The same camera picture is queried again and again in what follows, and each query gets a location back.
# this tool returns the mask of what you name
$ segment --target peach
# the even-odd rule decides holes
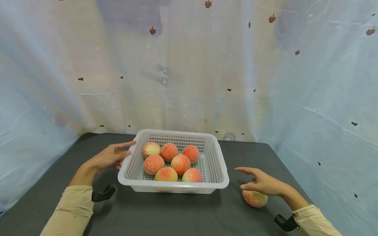
[[[164,165],[165,162],[161,156],[151,155],[144,161],[144,171],[147,174],[155,175]]]
[[[186,155],[177,155],[172,159],[170,166],[181,176],[189,170],[190,160]]]
[[[155,142],[148,142],[143,146],[142,154],[144,158],[151,155],[160,155],[160,146]]]
[[[178,180],[177,172],[172,167],[161,168],[156,173],[155,180],[156,181],[173,181],[173,182],[175,182],[175,181]]]
[[[263,207],[268,202],[268,196],[256,191],[243,190],[244,200],[253,207]]]
[[[189,145],[184,148],[183,155],[186,155],[189,158],[190,163],[193,164],[198,161],[198,158],[200,158],[200,151],[196,146]]]
[[[160,155],[164,161],[171,162],[172,159],[178,155],[177,146],[173,143],[164,144],[164,146],[161,148]]]
[[[196,168],[190,168],[183,175],[183,182],[202,182],[202,175]]]

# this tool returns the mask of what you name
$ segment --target black wrist strap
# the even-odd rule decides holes
[[[283,216],[277,215],[274,222],[285,232],[293,231],[298,227],[293,216],[286,220]]]
[[[101,201],[104,201],[104,200],[108,200],[113,196],[115,191],[116,191],[116,189],[114,187],[110,186],[110,185],[108,185],[103,190],[102,193],[93,191],[92,201],[93,202],[101,202]]]

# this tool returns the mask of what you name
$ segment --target wrist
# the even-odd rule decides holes
[[[75,176],[70,182],[70,186],[74,186],[74,185],[92,186],[96,173],[97,173],[97,170],[93,166],[87,163],[84,163],[77,170]]]
[[[283,183],[280,193],[277,196],[279,196],[280,198],[285,198],[291,195],[293,191],[295,191],[295,189],[292,186]]]
[[[304,199],[303,196],[290,185],[286,186],[280,197],[289,205],[292,211],[310,205],[306,199]]]

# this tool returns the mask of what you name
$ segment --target gray tabletop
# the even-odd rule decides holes
[[[39,235],[77,168],[107,145],[133,138],[83,135],[0,219],[0,235]],[[238,166],[260,168],[309,200],[273,150],[263,143],[220,141],[220,146],[230,183],[212,194],[138,193],[118,183],[116,170],[103,172],[95,180],[95,191],[113,185],[116,192],[95,204],[84,235],[300,235],[296,230],[286,233],[274,223],[277,214],[290,217],[290,208],[279,197],[269,197],[259,209],[246,204],[240,185],[250,176],[233,170]]]

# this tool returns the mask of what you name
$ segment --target white curtain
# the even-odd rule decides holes
[[[81,134],[156,128],[266,142],[343,235],[378,234],[376,12],[375,0],[0,1],[0,212]]]

